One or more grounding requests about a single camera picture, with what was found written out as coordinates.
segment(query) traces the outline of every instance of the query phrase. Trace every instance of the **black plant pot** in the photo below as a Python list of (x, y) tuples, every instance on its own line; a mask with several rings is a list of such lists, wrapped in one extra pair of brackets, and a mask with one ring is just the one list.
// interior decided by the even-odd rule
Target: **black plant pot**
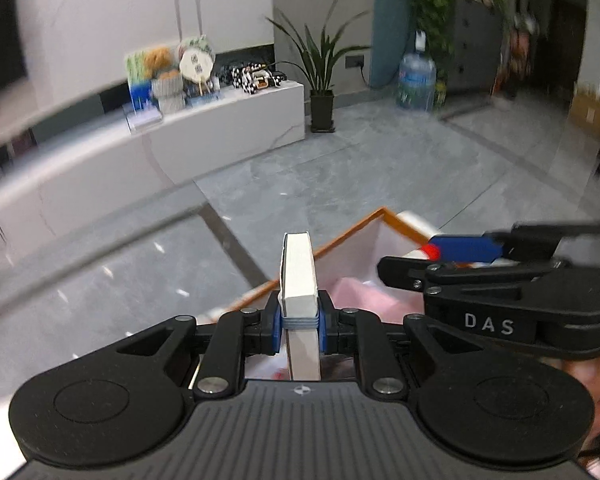
[(333, 92), (318, 95), (311, 92), (311, 131), (314, 134), (331, 133), (333, 127)]

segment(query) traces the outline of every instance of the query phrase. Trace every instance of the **gray cabinet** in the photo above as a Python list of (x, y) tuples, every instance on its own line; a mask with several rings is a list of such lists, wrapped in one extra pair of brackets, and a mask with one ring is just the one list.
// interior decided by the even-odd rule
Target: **gray cabinet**
[(502, 17), (473, 0), (456, 0), (449, 65), (449, 92), (488, 90), (500, 65)]

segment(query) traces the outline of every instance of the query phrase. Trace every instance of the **marble floor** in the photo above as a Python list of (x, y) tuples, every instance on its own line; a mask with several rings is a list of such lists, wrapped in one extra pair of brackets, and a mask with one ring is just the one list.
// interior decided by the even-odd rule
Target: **marble floor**
[[(335, 120), (335, 134), (208, 174), (1, 276), (0, 398), (127, 333), (230, 304), (276, 276), (285, 232), (320, 246), (380, 206), (451, 233), (600, 218), (598, 143), (541, 97), (438, 118), (381, 100)], [(153, 229), (157, 216), (173, 221)], [(130, 224), (142, 235), (124, 238)]]

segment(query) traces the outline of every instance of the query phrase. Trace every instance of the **silver bolt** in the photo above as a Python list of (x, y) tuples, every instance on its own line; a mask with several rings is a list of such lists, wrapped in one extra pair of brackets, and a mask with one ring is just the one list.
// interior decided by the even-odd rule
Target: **silver bolt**
[(222, 377), (205, 377), (198, 381), (198, 389), (206, 394), (219, 394), (229, 387), (229, 383)]
[(402, 381), (393, 377), (383, 377), (374, 382), (374, 390), (383, 395), (398, 394), (403, 388)]

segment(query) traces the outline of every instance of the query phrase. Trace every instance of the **pink object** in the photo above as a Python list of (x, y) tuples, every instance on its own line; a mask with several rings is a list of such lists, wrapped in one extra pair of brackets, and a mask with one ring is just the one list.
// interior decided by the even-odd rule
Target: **pink object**
[(373, 284), (362, 283), (355, 278), (339, 278), (329, 290), (336, 308), (363, 308), (378, 314), (385, 323), (402, 323), (407, 314), (422, 312), (422, 295), (415, 292), (401, 301)]

